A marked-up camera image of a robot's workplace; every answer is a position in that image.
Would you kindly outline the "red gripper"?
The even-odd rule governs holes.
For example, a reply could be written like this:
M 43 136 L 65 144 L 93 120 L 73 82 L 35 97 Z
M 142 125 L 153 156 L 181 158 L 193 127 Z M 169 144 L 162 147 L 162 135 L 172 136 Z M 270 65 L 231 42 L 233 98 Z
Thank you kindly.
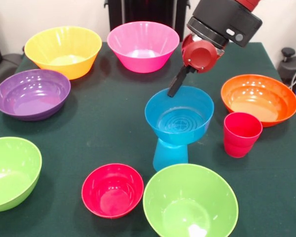
M 216 48 L 211 42 L 189 34 L 182 43 L 183 66 L 173 78 L 167 95 L 174 97 L 188 73 L 210 71 L 223 55 L 223 49 Z

